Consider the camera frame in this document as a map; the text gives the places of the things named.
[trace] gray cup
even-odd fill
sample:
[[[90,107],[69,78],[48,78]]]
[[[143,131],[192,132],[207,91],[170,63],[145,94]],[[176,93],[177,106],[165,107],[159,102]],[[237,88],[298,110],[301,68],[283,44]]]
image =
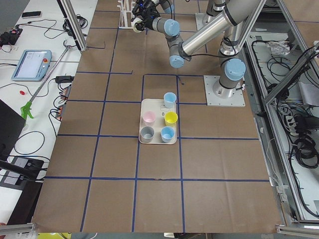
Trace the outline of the gray cup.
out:
[[[149,143],[154,137],[154,129],[150,126],[146,126],[141,130],[141,141],[143,143]]]

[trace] light blue joint cap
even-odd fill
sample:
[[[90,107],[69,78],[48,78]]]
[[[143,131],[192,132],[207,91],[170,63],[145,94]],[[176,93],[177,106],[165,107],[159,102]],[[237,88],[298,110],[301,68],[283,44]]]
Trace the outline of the light blue joint cap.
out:
[[[165,13],[171,13],[171,12],[173,12],[174,11],[174,4],[172,4],[169,8],[166,8],[165,10],[164,10],[164,12]]]
[[[177,36],[179,34],[179,23],[173,19],[168,19],[164,23],[164,31],[169,36]]]
[[[225,74],[232,81],[239,81],[245,72],[245,63],[237,58],[230,59],[225,65]]]
[[[180,68],[184,65],[184,59],[181,56],[173,55],[169,57],[171,67]]]

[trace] yellow cup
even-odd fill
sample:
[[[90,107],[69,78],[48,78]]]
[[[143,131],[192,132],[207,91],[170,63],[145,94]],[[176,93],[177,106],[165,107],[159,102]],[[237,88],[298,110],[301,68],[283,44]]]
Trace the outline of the yellow cup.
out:
[[[168,112],[164,116],[166,126],[174,127],[178,120],[178,115],[175,112]]]

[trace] metal mounting plate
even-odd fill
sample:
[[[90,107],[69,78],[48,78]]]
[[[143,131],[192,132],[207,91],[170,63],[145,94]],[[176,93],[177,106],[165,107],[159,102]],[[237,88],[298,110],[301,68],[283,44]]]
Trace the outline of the metal mounting plate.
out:
[[[219,80],[220,76],[204,76],[206,100],[208,106],[223,107],[245,107],[245,100],[242,91],[236,91],[234,96],[229,99],[222,99],[213,92],[213,85]]]
[[[197,30],[200,30],[204,26],[203,24],[204,17],[205,17],[205,13],[195,13]]]

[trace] tray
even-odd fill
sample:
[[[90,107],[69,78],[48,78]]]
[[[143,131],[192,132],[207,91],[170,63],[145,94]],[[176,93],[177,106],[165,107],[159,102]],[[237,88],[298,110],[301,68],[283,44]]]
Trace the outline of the tray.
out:
[[[141,141],[141,129],[147,125],[143,123],[143,114],[146,111],[153,111],[156,114],[155,123],[152,125],[154,129],[154,137],[153,140],[149,143],[144,143]],[[176,113],[176,104],[174,107],[169,109],[164,106],[164,100],[161,99],[144,99],[141,105],[141,115],[140,115],[140,129],[139,129],[139,141],[144,144],[174,144],[177,141],[177,130],[176,124],[172,127],[175,130],[174,138],[169,143],[164,143],[161,139],[160,131],[163,127],[165,127],[165,119],[164,116],[167,112],[175,112]]]

